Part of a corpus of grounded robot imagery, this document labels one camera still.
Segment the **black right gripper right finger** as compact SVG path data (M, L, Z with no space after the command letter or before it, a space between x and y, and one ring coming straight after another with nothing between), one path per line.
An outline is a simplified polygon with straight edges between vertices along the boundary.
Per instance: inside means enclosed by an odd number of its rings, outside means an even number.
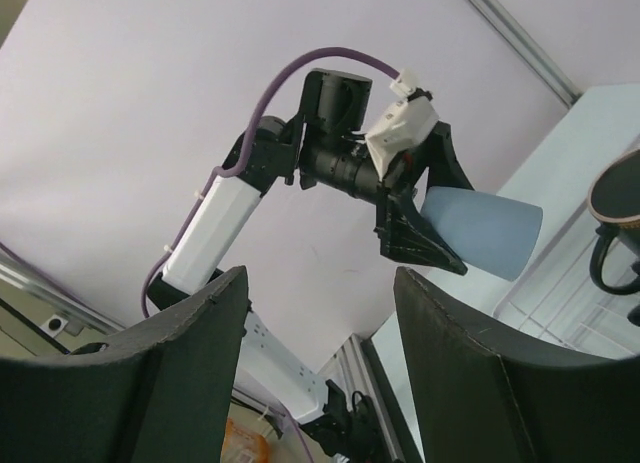
M637 357L537 339L406 267L393 289L427 461L638 460Z

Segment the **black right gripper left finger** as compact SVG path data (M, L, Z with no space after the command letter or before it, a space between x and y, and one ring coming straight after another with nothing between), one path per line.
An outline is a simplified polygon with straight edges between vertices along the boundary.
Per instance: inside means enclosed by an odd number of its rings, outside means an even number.
M5 462L216 462L249 310L234 267L68 355L1 361Z

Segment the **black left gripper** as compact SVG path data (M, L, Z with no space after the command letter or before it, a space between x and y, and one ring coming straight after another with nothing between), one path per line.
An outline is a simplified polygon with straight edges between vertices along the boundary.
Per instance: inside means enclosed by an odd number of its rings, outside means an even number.
M415 205L413 187L426 168L427 189L474 190L455 153L451 125L444 122L435 125L421 151L404 151L393 157L382 179L365 147L349 151L306 148L299 160L303 189L323 184L355 199L375 203L374 231L382 256L400 264L465 275L467 265Z

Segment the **light blue cup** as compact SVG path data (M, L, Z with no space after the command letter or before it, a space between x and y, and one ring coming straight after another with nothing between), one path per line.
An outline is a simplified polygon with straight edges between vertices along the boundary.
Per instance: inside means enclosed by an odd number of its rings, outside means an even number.
M506 281L524 271L543 221L539 206L453 187L430 188L420 214L463 262Z

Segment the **clear wire dish rack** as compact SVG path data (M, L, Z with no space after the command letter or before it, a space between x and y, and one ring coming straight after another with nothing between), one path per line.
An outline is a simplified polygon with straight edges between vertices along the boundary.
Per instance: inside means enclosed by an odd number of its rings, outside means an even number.
M597 221L586 184L544 206L544 223L525 272L494 307L498 321L530 336L609 359L639 353L639 328L627 320L638 295L609 295L592 282Z

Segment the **red black mug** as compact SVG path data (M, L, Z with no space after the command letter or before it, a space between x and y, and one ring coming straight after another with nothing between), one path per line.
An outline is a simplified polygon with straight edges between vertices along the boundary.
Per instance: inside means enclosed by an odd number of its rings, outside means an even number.
M591 254L589 274L600 290L616 296L639 292L639 149L628 151L610 163L594 180L587 196L590 214L599 223ZM603 278L605 259L615 240L629 249L636 260L635 278L621 286L610 286Z

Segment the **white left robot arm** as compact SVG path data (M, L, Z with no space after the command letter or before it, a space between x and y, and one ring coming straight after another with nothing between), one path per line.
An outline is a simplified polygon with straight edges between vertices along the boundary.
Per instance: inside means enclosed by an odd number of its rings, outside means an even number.
M430 186L467 189L470 181L457 161L450 128L435 121L416 145L389 151L382 167L356 127L266 117L259 124L243 170L236 143L153 272L144 301L169 307L217 278L220 261L260 201L278 179L298 176L302 188L324 184L376 209L375 232L382 254L398 263L467 270L460 253L433 224L423 222L412 202L420 178ZM245 320L238 369L260 384L288 412L294 427L328 456L351 462L389 462L392 455L374 397L344 392L334 381L306 367L255 312Z

